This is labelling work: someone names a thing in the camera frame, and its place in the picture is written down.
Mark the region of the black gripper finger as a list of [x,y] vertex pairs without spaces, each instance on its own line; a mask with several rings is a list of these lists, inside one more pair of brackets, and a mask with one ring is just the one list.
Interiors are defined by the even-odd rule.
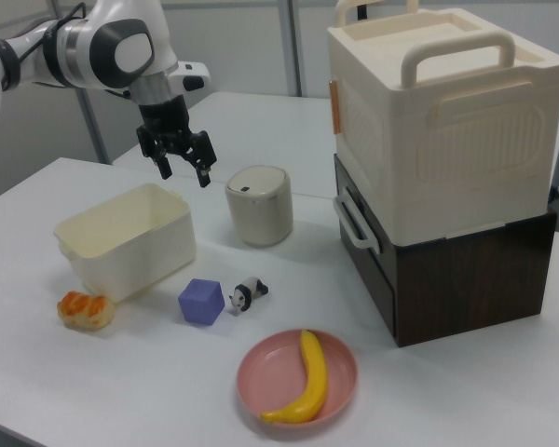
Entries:
[[160,176],[163,180],[169,179],[172,175],[169,160],[167,159],[167,151],[162,143],[148,137],[142,141],[142,152],[145,157],[151,158],[157,166]]
[[208,186],[211,183],[210,171],[216,162],[216,154],[206,131],[191,133],[187,137],[183,158],[195,169],[199,186]]

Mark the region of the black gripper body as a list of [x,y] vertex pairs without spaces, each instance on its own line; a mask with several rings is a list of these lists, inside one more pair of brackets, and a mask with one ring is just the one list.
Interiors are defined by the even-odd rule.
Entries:
[[191,154],[189,113],[183,95],[160,104],[139,106],[143,124],[137,136],[144,156],[153,156],[158,143],[170,143],[166,153]]

